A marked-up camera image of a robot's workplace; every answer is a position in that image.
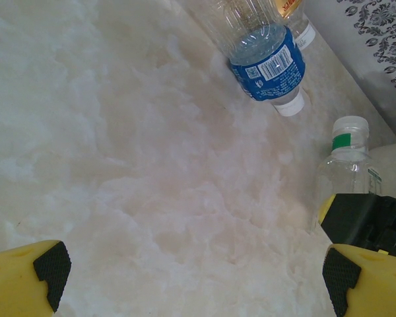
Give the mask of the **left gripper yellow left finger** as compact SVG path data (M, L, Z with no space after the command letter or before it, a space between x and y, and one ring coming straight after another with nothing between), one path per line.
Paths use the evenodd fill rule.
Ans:
M60 240L0 252L0 316L53 316L70 270L69 253Z

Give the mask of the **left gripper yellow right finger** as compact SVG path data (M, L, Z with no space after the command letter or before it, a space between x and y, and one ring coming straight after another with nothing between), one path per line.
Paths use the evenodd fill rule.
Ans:
M336 316L396 316L395 256L332 244L322 276Z

